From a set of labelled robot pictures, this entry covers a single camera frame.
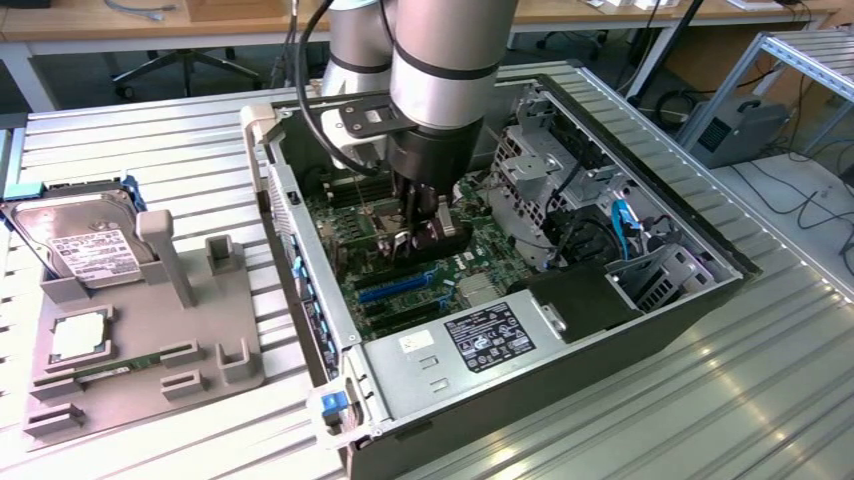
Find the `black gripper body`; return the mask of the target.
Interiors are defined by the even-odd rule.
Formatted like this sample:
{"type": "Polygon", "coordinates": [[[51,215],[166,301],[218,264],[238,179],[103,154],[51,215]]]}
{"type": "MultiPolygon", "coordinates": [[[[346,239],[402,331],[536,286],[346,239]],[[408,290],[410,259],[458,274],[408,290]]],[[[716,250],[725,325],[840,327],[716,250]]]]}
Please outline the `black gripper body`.
{"type": "Polygon", "coordinates": [[[430,187],[438,194],[452,192],[469,170],[484,120],[440,130],[418,126],[390,134],[389,164],[397,194],[408,185],[430,187]]]}

